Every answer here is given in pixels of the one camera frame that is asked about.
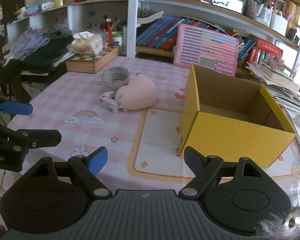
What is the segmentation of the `pink plush pig toy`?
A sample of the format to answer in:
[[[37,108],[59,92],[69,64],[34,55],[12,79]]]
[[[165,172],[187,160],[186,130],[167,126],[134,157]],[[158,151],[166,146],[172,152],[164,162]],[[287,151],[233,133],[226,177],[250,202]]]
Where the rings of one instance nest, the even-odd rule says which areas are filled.
[[[123,111],[137,111],[153,106],[157,101],[155,83],[143,74],[137,74],[128,85],[120,87],[115,101]]]

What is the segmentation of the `clear tape roll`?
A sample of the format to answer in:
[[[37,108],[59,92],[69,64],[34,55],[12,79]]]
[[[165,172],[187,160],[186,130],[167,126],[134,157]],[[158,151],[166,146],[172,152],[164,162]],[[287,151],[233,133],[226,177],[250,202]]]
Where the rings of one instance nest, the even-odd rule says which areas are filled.
[[[112,67],[102,73],[101,81],[105,92],[116,92],[120,87],[129,84],[130,73],[124,67]]]

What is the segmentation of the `yellow cardboard box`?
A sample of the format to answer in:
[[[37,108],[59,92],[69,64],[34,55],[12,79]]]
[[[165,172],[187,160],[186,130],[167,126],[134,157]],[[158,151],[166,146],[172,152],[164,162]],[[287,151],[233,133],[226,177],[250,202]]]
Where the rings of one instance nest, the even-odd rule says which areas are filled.
[[[224,161],[270,167],[295,138],[288,118],[259,83],[192,65],[186,81],[180,156],[192,147]]]

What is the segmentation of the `pile of clothes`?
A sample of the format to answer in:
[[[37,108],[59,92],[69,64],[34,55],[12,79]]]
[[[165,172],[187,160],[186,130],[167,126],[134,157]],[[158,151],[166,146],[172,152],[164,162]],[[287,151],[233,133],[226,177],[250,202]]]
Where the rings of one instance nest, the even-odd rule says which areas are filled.
[[[53,71],[57,62],[69,52],[73,40],[71,30],[62,24],[51,29],[27,29],[0,67],[0,81],[8,84],[23,71],[33,74]]]

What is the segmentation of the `pink checkered table mat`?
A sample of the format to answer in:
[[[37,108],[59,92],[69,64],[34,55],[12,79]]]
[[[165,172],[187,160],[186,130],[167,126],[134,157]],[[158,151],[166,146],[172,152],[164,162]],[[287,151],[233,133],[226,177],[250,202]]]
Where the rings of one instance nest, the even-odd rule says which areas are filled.
[[[140,111],[110,113],[100,106],[100,74],[68,72],[32,100],[31,115],[18,115],[8,124],[13,130],[57,129],[62,135],[56,147],[30,150],[23,169],[45,156],[65,161],[105,146],[108,161],[98,177],[112,191],[180,190],[193,177],[179,155],[189,71],[126,57],[116,58],[110,66],[125,66],[131,74],[142,73],[153,80],[157,103]]]

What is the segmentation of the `wooden chess board box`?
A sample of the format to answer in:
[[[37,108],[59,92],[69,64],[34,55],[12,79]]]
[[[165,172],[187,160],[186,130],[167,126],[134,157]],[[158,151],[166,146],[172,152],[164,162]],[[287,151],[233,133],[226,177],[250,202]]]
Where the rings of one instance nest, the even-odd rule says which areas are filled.
[[[95,74],[99,72],[110,61],[115,59],[120,52],[119,46],[107,47],[96,55],[79,55],[66,60],[66,71],[77,73]]]

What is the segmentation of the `floral tissue pack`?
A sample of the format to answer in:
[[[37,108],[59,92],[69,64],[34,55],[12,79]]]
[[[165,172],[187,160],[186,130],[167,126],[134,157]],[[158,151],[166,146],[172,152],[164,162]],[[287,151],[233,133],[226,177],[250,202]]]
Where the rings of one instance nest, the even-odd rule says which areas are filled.
[[[88,31],[73,34],[71,48],[76,54],[97,55],[104,48],[102,36]]]

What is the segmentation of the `stack of papers and books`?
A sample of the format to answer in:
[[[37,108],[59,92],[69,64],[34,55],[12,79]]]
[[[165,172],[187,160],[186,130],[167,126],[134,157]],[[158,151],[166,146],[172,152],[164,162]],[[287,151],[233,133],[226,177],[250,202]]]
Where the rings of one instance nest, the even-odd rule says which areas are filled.
[[[266,64],[248,63],[246,68],[252,72],[264,85],[271,88],[273,97],[279,103],[300,113],[299,86],[285,73],[271,69]]]

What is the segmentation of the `pink keyboard learning toy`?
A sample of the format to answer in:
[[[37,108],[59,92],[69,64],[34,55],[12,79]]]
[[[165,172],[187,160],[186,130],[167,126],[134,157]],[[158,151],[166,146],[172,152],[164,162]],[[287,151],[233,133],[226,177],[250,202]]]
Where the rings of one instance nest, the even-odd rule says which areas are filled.
[[[173,64],[189,69],[192,64],[235,76],[239,41],[220,32],[180,24]]]

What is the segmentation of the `green lidded white jar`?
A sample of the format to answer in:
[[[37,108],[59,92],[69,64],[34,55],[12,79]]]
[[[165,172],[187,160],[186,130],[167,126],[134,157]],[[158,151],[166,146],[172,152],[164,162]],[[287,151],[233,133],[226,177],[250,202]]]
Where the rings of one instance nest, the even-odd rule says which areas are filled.
[[[121,31],[112,32],[113,45],[122,46],[123,33]]]

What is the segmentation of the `red book box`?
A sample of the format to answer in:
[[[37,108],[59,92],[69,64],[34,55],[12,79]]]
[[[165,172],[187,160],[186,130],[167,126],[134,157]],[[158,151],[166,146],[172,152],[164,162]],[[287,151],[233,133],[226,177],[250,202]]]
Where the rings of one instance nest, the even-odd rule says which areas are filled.
[[[270,55],[274,55],[275,57],[281,58],[283,55],[283,50],[279,47],[269,43],[266,40],[263,40],[258,37],[252,38],[255,41],[255,47],[257,49],[260,49],[261,51],[264,51],[266,53],[269,53]]]

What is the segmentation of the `red pen with white cap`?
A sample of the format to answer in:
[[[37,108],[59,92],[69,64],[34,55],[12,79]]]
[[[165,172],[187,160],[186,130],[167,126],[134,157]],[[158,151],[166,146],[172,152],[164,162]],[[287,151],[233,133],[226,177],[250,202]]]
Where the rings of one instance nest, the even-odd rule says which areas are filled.
[[[104,20],[106,24],[106,31],[108,33],[108,44],[112,46],[114,44],[114,40],[111,31],[111,18],[108,15],[104,15]]]

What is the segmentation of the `row of blue books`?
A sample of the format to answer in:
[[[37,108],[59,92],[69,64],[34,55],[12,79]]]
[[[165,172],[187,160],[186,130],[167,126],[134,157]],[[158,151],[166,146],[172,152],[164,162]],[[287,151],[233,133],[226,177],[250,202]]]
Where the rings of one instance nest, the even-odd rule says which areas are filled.
[[[136,38],[136,45],[149,48],[160,48],[178,32],[180,24],[188,23],[190,23],[189,18],[163,15]]]

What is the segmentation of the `white bookshelf unit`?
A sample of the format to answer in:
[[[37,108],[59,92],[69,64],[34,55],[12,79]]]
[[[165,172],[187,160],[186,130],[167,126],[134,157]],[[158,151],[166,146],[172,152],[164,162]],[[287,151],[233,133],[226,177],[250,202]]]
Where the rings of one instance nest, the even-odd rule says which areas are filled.
[[[38,12],[6,25],[7,40],[14,43],[29,27],[49,28],[64,23],[72,32],[86,30],[93,23],[101,23],[103,16],[118,18],[128,24],[128,39],[136,36],[141,26],[138,17],[146,17],[158,11],[168,15],[187,16],[197,20],[234,29],[241,34],[251,34],[272,44],[283,44],[283,54],[293,62],[289,68],[300,63],[300,44],[296,45],[284,35],[232,10],[193,0],[91,0],[64,4]]]

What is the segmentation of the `white storage bin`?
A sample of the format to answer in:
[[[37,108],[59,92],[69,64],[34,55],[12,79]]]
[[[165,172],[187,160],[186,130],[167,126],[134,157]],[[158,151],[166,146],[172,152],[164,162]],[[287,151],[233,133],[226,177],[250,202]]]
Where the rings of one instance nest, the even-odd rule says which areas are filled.
[[[270,20],[270,26],[269,26],[271,29],[273,29],[277,33],[285,36],[286,30],[287,30],[287,25],[288,25],[288,21],[284,17],[282,17],[274,12],[271,14],[271,20]]]

